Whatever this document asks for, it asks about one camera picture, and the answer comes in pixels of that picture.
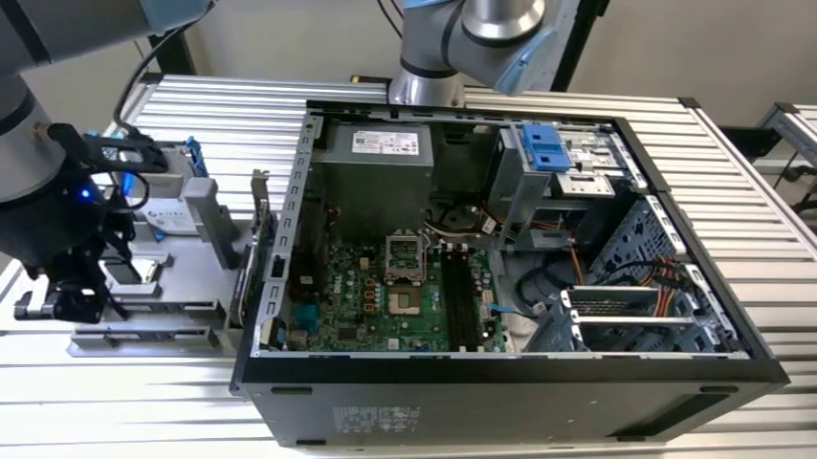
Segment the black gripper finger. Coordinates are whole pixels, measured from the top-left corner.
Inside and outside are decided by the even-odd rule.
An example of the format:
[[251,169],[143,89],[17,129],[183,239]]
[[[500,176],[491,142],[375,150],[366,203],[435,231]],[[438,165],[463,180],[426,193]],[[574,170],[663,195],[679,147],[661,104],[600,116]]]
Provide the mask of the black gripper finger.
[[84,282],[103,282],[103,269],[119,283],[133,283],[129,243],[133,240],[131,213],[108,212],[91,227],[89,234],[65,253],[73,277]]
[[49,283],[52,317],[62,321],[101,321],[112,312],[127,320],[131,313],[115,300],[104,280],[78,279]]

